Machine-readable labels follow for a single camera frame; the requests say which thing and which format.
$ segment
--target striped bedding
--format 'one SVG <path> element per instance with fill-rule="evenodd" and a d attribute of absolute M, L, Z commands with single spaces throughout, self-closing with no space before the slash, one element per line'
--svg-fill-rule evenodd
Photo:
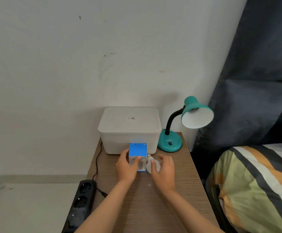
<path fill-rule="evenodd" d="M 239 232 L 282 232 L 282 144 L 232 147 L 208 180 Z"/>

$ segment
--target wooden table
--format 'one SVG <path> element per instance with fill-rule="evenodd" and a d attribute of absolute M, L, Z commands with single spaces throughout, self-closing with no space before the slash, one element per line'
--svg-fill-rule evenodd
<path fill-rule="evenodd" d="M 175 183 L 178 192 L 202 215 L 218 226 L 205 190 L 201 184 L 193 160 L 183 139 L 182 148 L 175 153 L 166 153 L 157 149 L 153 154 L 158 159 L 159 154 L 172 156 L 175 166 Z M 92 159 L 87 179 L 92 179 L 96 172 L 96 156 L 100 152 L 101 139 L 97 145 Z M 98 157 L 99 173 L 95 177 L 98 187 L 109 193 L 117 182 L 115 164 L 119 155 L 108 155 L 102 145 L 102 152 Z M 93 210 L 99 206 L 104 197 L 97 191 Z M 148 172 L 138 172 L 131 185 L 123 207 L 117 219 L 113 232 L 186 232 L 180 219 L 175 214 L 169 203 L 166 202 L 159 190 L 154 185 Z"/>

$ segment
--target black power strip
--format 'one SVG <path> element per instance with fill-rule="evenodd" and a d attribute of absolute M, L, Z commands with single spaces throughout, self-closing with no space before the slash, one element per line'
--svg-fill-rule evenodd
<path fill-rule="evenodd" d="M 73 233 L 90 215 L 97 183 L 84 180 L 79 183 L 68 217 L 61 233 Z"/>

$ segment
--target teal lamp base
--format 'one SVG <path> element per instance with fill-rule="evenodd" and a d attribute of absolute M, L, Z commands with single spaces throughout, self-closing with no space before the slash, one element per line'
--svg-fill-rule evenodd
<path fill-rule="evenodd" d="M 157 147 L 166 152 L 176 152 L 182 147 L 182 138 L 173 131 L 166 135 L 164 129 L 159 135 Z"/>

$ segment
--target white plastic storage box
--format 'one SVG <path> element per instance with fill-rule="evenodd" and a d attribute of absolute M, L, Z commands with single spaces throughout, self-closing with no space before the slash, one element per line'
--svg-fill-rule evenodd
<path fill-rule="evenodd" d="M 153 107 L 108 107 L 98 131 L 108 154 L 120 154 L 130 143 L 146 143 L 147 152 L 154 154 L 161 133 L 158 110 Z"/>

